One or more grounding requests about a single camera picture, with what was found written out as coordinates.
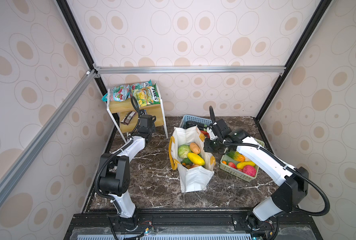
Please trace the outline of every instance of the green plastic basket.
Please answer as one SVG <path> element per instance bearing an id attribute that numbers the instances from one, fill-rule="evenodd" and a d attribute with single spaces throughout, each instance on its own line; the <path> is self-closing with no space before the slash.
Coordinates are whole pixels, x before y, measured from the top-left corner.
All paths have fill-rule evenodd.
<path id="1" fill-rule="evenodd" d="M 263 147 L 265 146 L 265 143 L 259 139 L 254 138 L 259 144 L 261 144 Z M 235 161 L 234 159 L 232 159 L 231 157 L 227 156 L 226 154 L 222 156 L 221 158 L 221 162 L 219 163 L 219 168 L 230 173 L 231 175 L 236 176 L 237 178 L 243 179 L 247 182 L 251 182 L 253 179 L 257 178 L 257 174 L 258 174 L 258 170 L 259 167 L 258 165 L 256 165 L 254 168 L 255 170 L 257 170 L 257 173 L 255 174 L 254 177 L 245 174 L 244 172 L 238 171 L 235 168 L 230 167 L 229 165 L 226 165 L 224 163 L 222 163 L 222 161 L 226 161 L 226 162 L 233 162 L 235 165 L 237 165 L 239 162 Z"/>

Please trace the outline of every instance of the red pepper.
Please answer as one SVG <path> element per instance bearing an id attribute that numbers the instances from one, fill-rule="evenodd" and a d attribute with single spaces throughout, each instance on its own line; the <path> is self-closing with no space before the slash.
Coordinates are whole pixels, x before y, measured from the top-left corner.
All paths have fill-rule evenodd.
<path id="1" fill-rule="evenodd" d="M 206 131 L 201 131 L 201 133 L 203 133 L 204 136 L 209 137 L 209 133 L 208 133 L 208 132 L 206 132 Z"/>

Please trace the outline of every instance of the chips bag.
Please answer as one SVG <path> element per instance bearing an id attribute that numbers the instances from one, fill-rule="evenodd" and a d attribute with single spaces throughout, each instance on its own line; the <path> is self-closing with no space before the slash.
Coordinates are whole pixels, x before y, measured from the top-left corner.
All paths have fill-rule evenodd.
<path id="1" fill-rule="evenodd" d="M 149 104 L 160 104 L 158 92 L 156 91 L 156 86 L 146 87 L 147 90 L 147 102 Z"/>
<path id="2" fill-rule="evenodd" d="M 139 107 L 144 107 L 146 105 L 150 105 L 150 103 L 147 103 L 147 90 L 145 88 L 142 89 L 134 89 L 132 91 L 132 95 L 136 98 L 138 101 Z"/>

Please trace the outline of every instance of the vent grille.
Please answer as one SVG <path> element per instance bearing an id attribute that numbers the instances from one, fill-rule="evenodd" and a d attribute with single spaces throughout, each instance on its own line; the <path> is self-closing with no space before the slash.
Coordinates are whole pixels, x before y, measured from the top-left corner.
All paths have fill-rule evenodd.
<path id="1" fill-rule="evenodd" d="M 119 240 L 136 235 L 121 235 Z M 78 240 L 115 240 L 112 235 L 79 235 Z M 157 234 L 148 235 L 140 240 L 252 240 L 249 233 L 229 233 L 229 234 Z"/>

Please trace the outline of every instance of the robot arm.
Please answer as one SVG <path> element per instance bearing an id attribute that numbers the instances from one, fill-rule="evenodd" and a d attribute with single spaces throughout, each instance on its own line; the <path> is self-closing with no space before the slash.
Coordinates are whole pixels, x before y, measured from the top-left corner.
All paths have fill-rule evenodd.
<path id="1" fill-rule="evenodd" d="M 211 138 L 205 139 L 204 150 L 214 152 L 225 147 L 233 147 L 264 170 L 279 186 L 270 197 L 253 208 L 252 213 L 248 216 L 249 226 L 252 229 L 257 229 L 262 221 L 280 212 L 292 212 L 296 209 L 311 216 L 323 216 L 329 212 L 329 199 L 315 183 L 308 179 L 309 173 L 306 169 L 303 167 L 297 169 L 280 160 L 243 129 L 231 131 L 223 119 L 215 121 L 211 106 L 210 117 L 212 124 L 209 125 L 208 132 L 210 132 Z M 325 202 L 325 208 L 320 212 L 309 212 L 297 207 L 308 194 L 309 184 L 318 191 Z"/>
<path id="2" fill-rule="evenodd" d="M 121 218 L 134 218 L 135 204 L 132 202 L 128 187 L 130 185 L 130 162 L 139 151 L 151 141 L 155 132 L 155 117 L 141 115 L 138 132 L 128 142 L 113 153 L 101 156 L 98 173 L 95 177 L 95 192 L 101 197 L 111 199 Z M 110 172 L 107 165 L 113 162 L 116 172 Z"/>

